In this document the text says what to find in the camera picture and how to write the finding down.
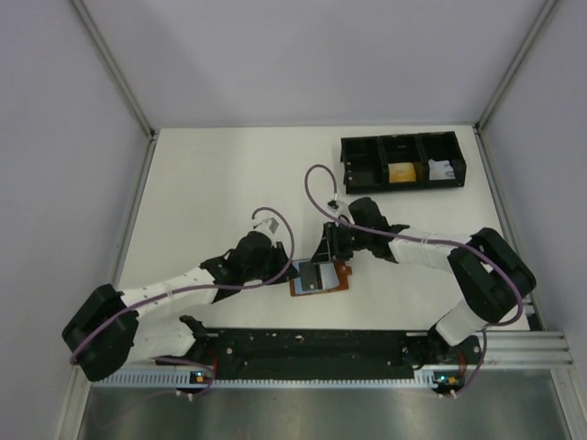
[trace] purple cable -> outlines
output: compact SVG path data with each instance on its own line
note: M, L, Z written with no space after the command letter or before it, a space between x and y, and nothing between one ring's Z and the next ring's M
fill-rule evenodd
M313 170L318 169L318 168L320 168L322 170L325 170L330 175L330 178L332 179L332 183L334 185L334 194L338 194L338 188L337 188L337 179L336 179L334 173L326 165L322 165L322 164L317 163L316 165L312 165L308 169L308 171L305 173L305 177L304 177L305 195L308 197L308 199L310 200L310 203L314 206L314 208L320 214L322 214L325 217L329 218L333 222L339 223L339 224L344 225L344 226L347 226L347 227L351 227L353 229L357 229L357 230L362 231L362 232L367 232L369 234L374 234L376 236L384 236L384 237L391 237L391 238L400 238L402 240L412 241L412 242L415 242L415 243L421 243L422 242L422 239L421 238L417 238L417 237L414 237L414 236L404 236L402 234L395 234L393 232L378 231L376 229L370 229L370 228L364 227L364 226L353 225L352 223L349 223L349 222L347 222L345 220L342 220L340 218L336 218L335 216L333 216L327 210L325 210L324 208L322 208L322 206L320 206L318 204L318 202L314 199L314 197L310 193L310 186L309 186L309 183L308 183L308 179L310 177L310 173ZM467 383L465 383L465 385L463 385L463 387L460 390L456 391L455 397L458 397L466 389L468 389L470 387L470 385L472 384L472 382L474 381L474 379L479 374L479 370L481 368L481 365L482 365L483 361L485 360L485 354L487 353L487 334L485 333L486 332L486 328L489 327L489 326L492 326L492 327L503 327L503 326L511 325L511 324L515 323L518 319L520 319L520 317L522 317L522 314L524 313L524 303L523 303L523 300L522 300L522 294L520 293L520 291L518 290L517 286L514 284L514 282L512 281L512 279L510 279L510 277L507 276L507 274L502 270L502 268L500 268L492 260L490 260L489 258L487 258L484 254L482 254L475 247L472 247L470 245L466 245L466 244L460 243L458 241L443 240L443 239L438 239L438 238L430 238L430 239L428 239L427 243L430 243L431 245L451 246L451 247L458 247L458 248L464 248L464 249L469 250L469 252L471 252L475 257L477 257L478 259L480 259L484 263L486 263L489 266L491 266L491 268L493 270L495 270L500 277L502 277L502 279L505 281L505 283L508 285L508 287L514 293L515 301L517 303L517 310L515 312L515 316L512 319L508 319L507 321L504 321L502 323L488 324L488 325L485 326L485 328L482 329L483 348L482 348L481 355L479 357L479 362L475 366L475 369L471 373L471 375L469 377L469 380L467 380Z
M203 365L198 362L193 362L191 360L175 359L173 357L156 357L156 360L160 360L160 361L168 362L168 363L180 364L180 365L188 365L190 367L198 367L199 369L203 369L203 370L209 371L214 374L214 371L211 368L209 368L207 365ZM203 395L207 394L210 391L210 387L212 387L213 383L214 383L214 377L212 378L212 380L210 380L208 382L208 384L203 389L194 389L194 390L200 390L199 392L194 394L194 397L196 397L196 398L202 397ZM108 421L107 423L98 422L97 416L95 413L95 407L94 407L92 409L93 422L98 429L104 431L105 429L108 429L112 425L120 422L122 419L127 417L130 413L135 411L140 405L142 405L146 401L150 401L154 397L159 397L159 396L166 395L166 394L177 394L177 391L176 390L160 390L160 391L152 392L151 394L148 394L145 397L138 399L134 403L131 403L124 410L122 410L122 412L119 415L117 415L114 419Z
M196 286L186 286L186 287L182 287L179 289L175 289L171 292L171 294L177 295L178 293L189 292L189 291L200 291L202 289L228 289L231 291L249 291L251 289L258 289L259 287L267 286L268 284L272 284L274 281L277 281L285 273L285 271L288 270L288 268L292 265L292 262L294 261L294 251L295 251L294 231L292 230L292 227L287 222L285 217L279 211L277 211L273 208L270 208L269 206L262 206L261 208L257 208L255 211L253 211L251 218L254 219L255 216L257 215L257 213L259 213L260 211L268 211L270 213L277 215L280 218L280 220L282 221L285 228L287 229L288 234L290 235L290 240L292 243L292 246L290 249L290 255L289 255L287 262L285 263L285 266L283 266L283 269L281 269L277 275L270 278L269 280L266 280L266 281L261 282L259 284L253 284L250 286L228 286L228 285L224 285L224 284L205 284L205 285L199 285L199 286L197 286L197 285ZM90 333L90 335L88 335L80 343L80 345L75 348L75 350L73 350L72 355L70 356L70 364L76 365L77 364L77 357L79 356L79 354L82 353L98 335L100 335L102 332L104 332L104 330L109 325L111 325L116 319L118 319L118 317L120 317L123 314L127 314L129 312L132 312L133 310L137 310L139 307L142 307L143 305L155 303L156 301L162 300L162 299L166 298L167 296L168 296L168 293L166 293L166 292L160 293L159 295L153 296L153 297L148 298L146 300L135 302L134 304L129 305L127 308L122 309L121 311L113 314L111 317L106 319L103 323L98 325L95 328L95 330L92 333Z

